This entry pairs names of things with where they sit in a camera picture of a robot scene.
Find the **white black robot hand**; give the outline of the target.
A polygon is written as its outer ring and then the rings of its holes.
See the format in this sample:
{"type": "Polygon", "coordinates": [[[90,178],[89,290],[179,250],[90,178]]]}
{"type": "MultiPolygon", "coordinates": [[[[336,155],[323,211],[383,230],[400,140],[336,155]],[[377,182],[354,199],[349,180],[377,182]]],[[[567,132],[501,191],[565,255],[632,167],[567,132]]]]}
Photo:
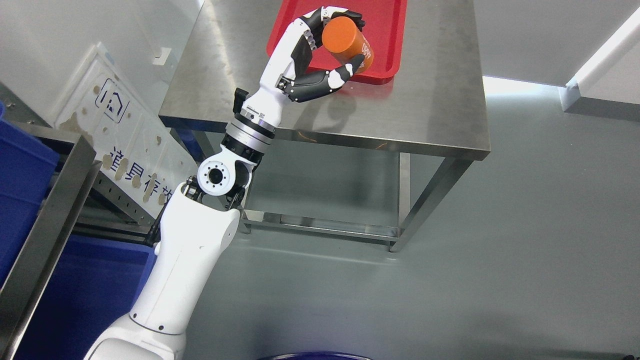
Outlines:
{"type": "Polygon", "coordinates": [[[365,27],[361,13],[346,7],[322,6],[295,18],[276,44],[259,80],[256,93],[248,96],[234,113],[273,132],[279,127],[282,109],[292,102],[303,103],[336,93],[365,62],[355,54],[331,70],[308,72],[313,52],[323,46],[325,27],[334,19],[348,19],[357,32],[365,27]]]}

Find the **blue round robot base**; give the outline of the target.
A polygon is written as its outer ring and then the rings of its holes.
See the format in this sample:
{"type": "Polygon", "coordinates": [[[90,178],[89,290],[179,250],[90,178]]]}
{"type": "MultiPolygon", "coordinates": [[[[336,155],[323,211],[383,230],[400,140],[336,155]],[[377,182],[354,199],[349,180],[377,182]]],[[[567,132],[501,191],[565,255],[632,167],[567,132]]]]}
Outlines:
{"type": "Polygon", "coordinates": [[[370,357],[352,353],[335,351],[309,351],[295,352],[279,355],[270,355],[258,358],[259,360],[371,360],[370,357]]]}

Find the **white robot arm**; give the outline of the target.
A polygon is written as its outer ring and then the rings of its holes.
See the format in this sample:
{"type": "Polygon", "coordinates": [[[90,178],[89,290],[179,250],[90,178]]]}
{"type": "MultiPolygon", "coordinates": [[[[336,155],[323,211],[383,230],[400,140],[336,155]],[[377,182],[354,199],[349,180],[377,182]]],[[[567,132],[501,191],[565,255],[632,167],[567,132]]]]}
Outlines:
{"type": "Polygon", "coordinates": [[[195,176],[176,188],[151,229],[158,235],[156,261],[131,310],[90,346],[87,360],[181,360],[186,330],[211,272],[235,237],[240,205],[274,138],[274,127],[251,124],[234,93],[233,120],[221,150],[201,162],[195,176]]]}

